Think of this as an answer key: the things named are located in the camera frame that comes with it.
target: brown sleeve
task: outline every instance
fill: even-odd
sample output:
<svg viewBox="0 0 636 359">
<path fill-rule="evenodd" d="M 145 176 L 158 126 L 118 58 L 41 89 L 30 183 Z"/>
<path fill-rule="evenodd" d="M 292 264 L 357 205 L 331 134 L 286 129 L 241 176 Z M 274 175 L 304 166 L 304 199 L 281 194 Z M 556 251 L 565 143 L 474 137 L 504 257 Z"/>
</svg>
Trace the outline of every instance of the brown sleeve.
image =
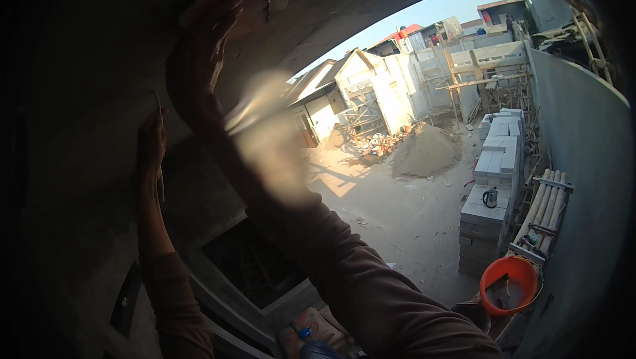
<svg viewBox="0 0 636 359">
<path fill-rule="evenodd" d="M 390 269 L 315 194 L 304 210 L 249 209 L 261 232 L 309 276 L 322 300 L 376 358 L 500 358 L 485 333 Z"/>
<path fill-rule="evenodd" d="M 164 359 L 213 358 L 213 333 L 203 320 L 179 255 L 140 259 L 140 265 Z"/>
</svg>

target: concrete floor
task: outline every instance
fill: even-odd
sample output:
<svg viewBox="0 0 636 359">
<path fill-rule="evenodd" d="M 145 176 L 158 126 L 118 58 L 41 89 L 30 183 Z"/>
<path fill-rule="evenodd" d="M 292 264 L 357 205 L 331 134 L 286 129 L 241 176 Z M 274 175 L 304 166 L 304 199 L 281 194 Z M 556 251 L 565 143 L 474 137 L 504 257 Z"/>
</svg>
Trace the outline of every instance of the concrete floor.
<svg viewBox="0 0 636 359">
<path fill-rule="evenodd" d="M 457 134 L 455 128 L 448 130 Z M 459 212 L 464 204 L 462 196 L 471 189 L 464 184 L 472 179 L 473 163 L 479 154 L 476 130 L 472 137 L 468 134 L 462 126 L 462 158 L 458 164 L 432 181 L 393 178 L 393 155 L 368 167 L 341 150 L 317 150 L 308 159 L 309 188 L 322 194 L 323 202 L 386 262 L 402 263 L 399 272 L 423 293 L 447 306 L 470 300 L 479 289 L 478 278 L 457 272 Z M 382 229 L 364 229 L 358 217 L 368 223 L 367 228 L 384 228 L 388 239 L 403 250 L 403 257 L 387 242 Z"/>
</svg>

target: orange bucket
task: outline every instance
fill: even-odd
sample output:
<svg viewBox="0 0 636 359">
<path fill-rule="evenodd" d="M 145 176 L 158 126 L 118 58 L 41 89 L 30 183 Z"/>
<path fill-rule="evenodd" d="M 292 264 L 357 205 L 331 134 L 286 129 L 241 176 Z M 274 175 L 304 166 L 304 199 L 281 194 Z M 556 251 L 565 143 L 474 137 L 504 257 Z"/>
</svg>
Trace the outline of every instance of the orange bucket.
<svg viewBox="0 0 636 359">
<path fill-rule="evenodd" d="M 509 285 L 512 293 L 508 292 L 512 309 L 501 309 L 492 303 L 486 289 L 497 280 L 508 274 Z M 481 275 L 479 291 L 481 295 L 481 305 L 493 316 L 512 315 L 522 310 L 531 303 L 537 291 L 539 280 L 537 271 L 532 267 L 532 263 L 523 257 L 503 257 L 492 264 Z"/>
</svg>

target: red roof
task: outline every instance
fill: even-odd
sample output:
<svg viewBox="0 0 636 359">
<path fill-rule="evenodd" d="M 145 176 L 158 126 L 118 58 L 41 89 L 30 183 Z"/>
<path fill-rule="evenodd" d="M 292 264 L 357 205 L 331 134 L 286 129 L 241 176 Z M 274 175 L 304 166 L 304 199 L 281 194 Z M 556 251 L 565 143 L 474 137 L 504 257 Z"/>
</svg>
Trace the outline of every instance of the red roof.
<svg viewBox="0 0 636 359">
<path fill-rule="evenodd" d="M 422 29 L 422 27 L 419 26 L 418 24 L 412 24 L 412 25 L 409 25 L 408 27 L 406 27 L 404 29 L 404 32 L 406 32 L 406 34 L 409 35 L 410 33 L 413 33 L 415 31 L 417 31 L 418 29 Z M 399 32 L 393 32 L 392 34 L 390 34 L 389 36 L 385 37 L 384 39 L 377 41 L 377 43 L 385 42 L 386 40 L 388 40 L 390 38 L 394 38 L 396 41 L 398 41 L 400 39 Z"/>
</svg>

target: blue cap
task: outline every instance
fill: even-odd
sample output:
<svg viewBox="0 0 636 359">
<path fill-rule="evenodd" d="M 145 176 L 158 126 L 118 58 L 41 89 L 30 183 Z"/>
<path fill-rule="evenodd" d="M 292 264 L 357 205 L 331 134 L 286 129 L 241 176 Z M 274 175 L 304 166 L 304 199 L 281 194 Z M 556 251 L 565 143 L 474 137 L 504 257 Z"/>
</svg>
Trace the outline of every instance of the blue cap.
<svg viewBox="0 0 636 359">
<path fill-rule="evenodd" d="M 298 337 L 300 337 L 301 340 L 304 340 L 307 337 L 309 337 L 311 334 L 312 334 L 312 328 L 305 327 L 303 330 L 298 332 Z"/>
</svg>

